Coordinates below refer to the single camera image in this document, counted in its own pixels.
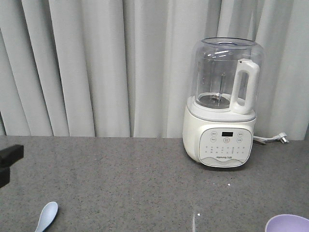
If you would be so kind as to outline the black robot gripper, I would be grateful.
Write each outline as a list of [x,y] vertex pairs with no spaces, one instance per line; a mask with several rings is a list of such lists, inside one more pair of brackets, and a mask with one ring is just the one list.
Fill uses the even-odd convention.
[[24,157],[24,146],[13,145],[0,151],[0,187],[10,183],[10,167]]

